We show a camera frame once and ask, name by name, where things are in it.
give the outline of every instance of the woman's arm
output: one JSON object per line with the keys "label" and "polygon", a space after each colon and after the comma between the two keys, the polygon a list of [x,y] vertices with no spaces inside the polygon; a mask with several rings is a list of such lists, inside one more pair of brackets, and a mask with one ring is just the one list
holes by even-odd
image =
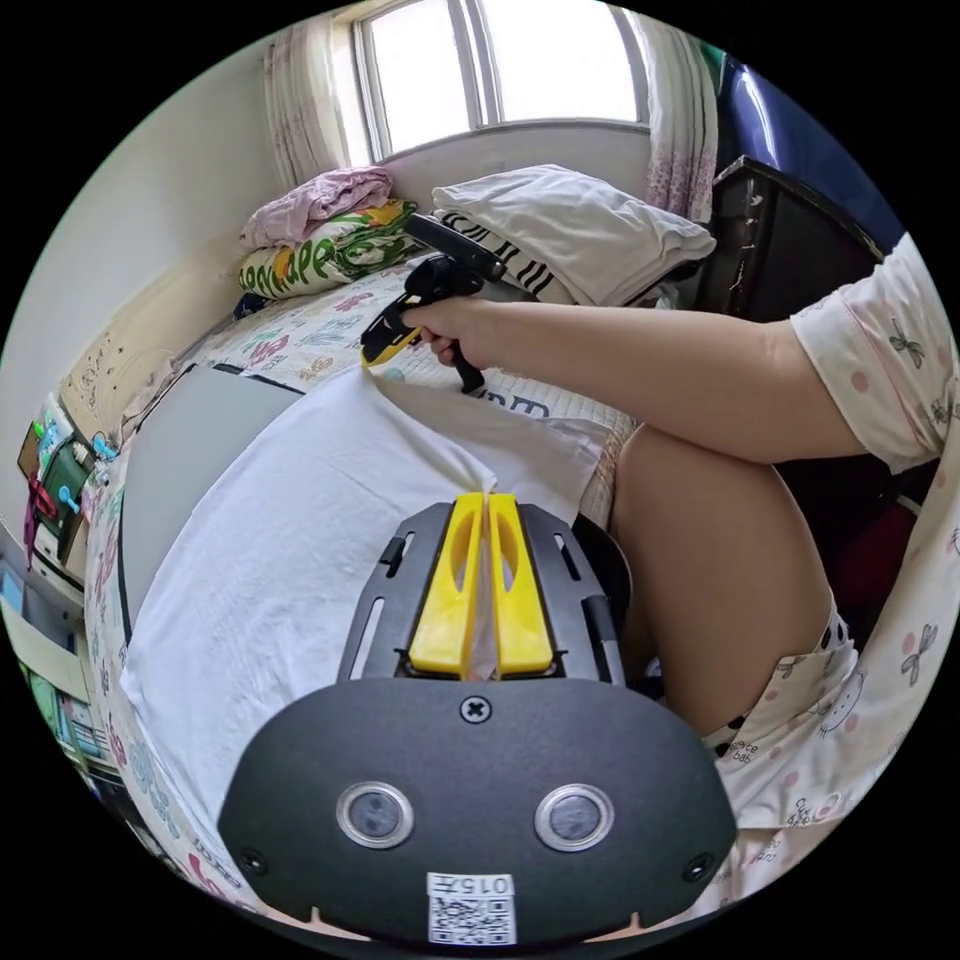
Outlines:
{"label": "woman's arm", "polygon": [[445,362],[583,394],[664,433],[759,463],[864,452],[789,321],[633,308],[442,301],[410,314]]}

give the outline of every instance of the white pillow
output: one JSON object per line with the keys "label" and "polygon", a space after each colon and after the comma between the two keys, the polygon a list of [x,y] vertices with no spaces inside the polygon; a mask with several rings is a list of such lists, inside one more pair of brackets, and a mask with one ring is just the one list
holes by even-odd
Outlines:
{"label": "white pillow", "polygon": [[538,263],[521,253],[509,240],[504,240],[486,227],[478,226],[461,213],[434,210],[433,215],[444,226],[456,230],[457,233],[469,237],[474,243],[479,243],[485,250],[496,254],[507,268],[503,278],[506,282],[526,290],[541,303],[576,303],[570,291],[553,275],[546,264]]}
{"label": "white pillow", "polygon": [[556,164],[438,187],[433,201],[546,264],[583,304],[628,303],[716,247],[703,227]]}

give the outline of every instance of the pillow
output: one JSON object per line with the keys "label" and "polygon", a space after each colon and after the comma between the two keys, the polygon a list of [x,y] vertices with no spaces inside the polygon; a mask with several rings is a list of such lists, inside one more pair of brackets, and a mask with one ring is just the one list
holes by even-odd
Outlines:
{"label": "pillow", "polygon": [[485,250],[496,254],[506,265],[504,280],[542,303],[576,303],[570,291],[553,275],[546,264],[531,260],[509,240],[504,240],[492,230],[478,226],[461,213],[435,210],[433,215],[445,226],[479,243]]}
{"label": "pillow", "polygon": [[403,229],[416,209],[409,200],[389,200],[338,214],[296,246],[255,250],[240,267],[240,287],[267,300],[285,300],[385,270],[421,249]]}
{"label": "pillow", "polygon": [[433,202],[546,264],[582,304],[622,306],[716,247],[684,217],[556,164],[438,187]]}

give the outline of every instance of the folded blanket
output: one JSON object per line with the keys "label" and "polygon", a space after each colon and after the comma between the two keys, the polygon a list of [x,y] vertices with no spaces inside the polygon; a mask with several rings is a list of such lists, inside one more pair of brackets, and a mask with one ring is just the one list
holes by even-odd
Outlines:
{"label": "folded blanket", "polygon": [[240,267],[240,286],[267,300],[314,296],[385,270],[420,250],[404,231],[417,205],[390,200],[380,207],[341,213],[303,243],[251,253]]}
{"label": "folded blanket", "polygon": [[331,170],[295,187],[262,206],[240,234],[245,250],[294,246],[321,224],[361,204],[380,207],[393,189],[393,177],[384,167]]}
{"label": "folded blanket", "polygon": [[716,246],[703,227],[555,164],[440,187],[433,202],[545,264],[581,304],[635,301],[675,267],[703,259]]}

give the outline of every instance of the green container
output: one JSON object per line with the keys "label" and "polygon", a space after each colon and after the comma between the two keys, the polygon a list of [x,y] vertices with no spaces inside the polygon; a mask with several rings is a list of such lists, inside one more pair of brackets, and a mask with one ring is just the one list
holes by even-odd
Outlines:
{"label": "green container", "polygon": [[80,491],[89,475],[90,471],[80,466],[74,459],[72,441],[68,440],[60,444],[50,458],[50,465],[43,477],[43,488],[57,506],[57,518],[54,520],[45,513],[40,514],[44,526],[57,536],[60,535],[60,527],[67,514],[73,513],[68,504],[60,502],[60,488],[66,487],[70,493],[70,499],[79,504]]}

